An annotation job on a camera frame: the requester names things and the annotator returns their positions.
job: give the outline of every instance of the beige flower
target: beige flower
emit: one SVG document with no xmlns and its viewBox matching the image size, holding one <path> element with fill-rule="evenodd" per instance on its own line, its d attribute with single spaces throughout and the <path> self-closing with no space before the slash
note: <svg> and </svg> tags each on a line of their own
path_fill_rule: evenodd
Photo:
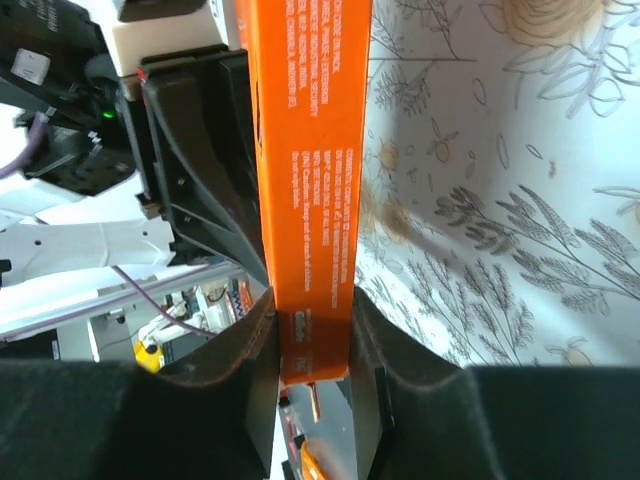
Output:
<svg viewBox="0 0 640 480">
<path fill-rule="evenodd" d="M 566 45 L 597 30 L 609 0 L 503 0 L 507 34 L 531 46 Z"/>
<path fill-rule="evenodd" d="M 378 158 L 382 168 L 389 172 L 394 172 L 398 168 L 398 146 L 391 140 L 387 140 L 380 145 Z"/>
<path fill-rule="evenodd" d="M 382 226 L 393 243 L 402 244 L 407 240 L 411 219 L 398 200 L 390 200 L 382 207 Z"/>
<path fill-rule="evenodd" d="M 360 220 L 359 230 L 371 235 L 376 225 L 376 202 L 369 182 L 364 178 L 360 187 Z"/>
</svg>

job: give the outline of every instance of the floral pattern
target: floral pattern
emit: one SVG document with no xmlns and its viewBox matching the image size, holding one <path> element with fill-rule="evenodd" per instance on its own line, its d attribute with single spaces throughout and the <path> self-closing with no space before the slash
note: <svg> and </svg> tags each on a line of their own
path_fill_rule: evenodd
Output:
<svg viewBox="0 0 640 480">
<path fill-rule="evenodd" d="M 356 282 L 459 365 L 640 363 L 640 0 L 375 0 Z"/>
</svg>

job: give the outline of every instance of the orange box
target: orange box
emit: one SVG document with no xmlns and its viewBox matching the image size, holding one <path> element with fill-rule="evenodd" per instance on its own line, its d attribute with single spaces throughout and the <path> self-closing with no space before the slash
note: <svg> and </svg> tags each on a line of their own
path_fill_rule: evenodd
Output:
<svg viewBox="0 0 640 480">
<path fill-rule="evenodd" d="M 371 0 L 237 0 L 282 380 L 346 375 Z"/>
</svg>

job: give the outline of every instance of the orange object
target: orange object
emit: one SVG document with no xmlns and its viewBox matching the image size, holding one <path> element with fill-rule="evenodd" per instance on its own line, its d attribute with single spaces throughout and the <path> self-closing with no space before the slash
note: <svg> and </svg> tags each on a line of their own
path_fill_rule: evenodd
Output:
<svg viewBox="0 0 640 480">
<path fill-rule="evenodd" d="M 300 457 L 302 463 L 302 478 L 304 480 L 327 480 L 327 477 L 320 469 L 320 464 L 309 452 L 307 442 L 304 442 L 300 448 Z"/>
<path fill-rule="evenodd" d="M 371 0 L 237 0 L 282 379 L 347 373 Z"/>
</svg>

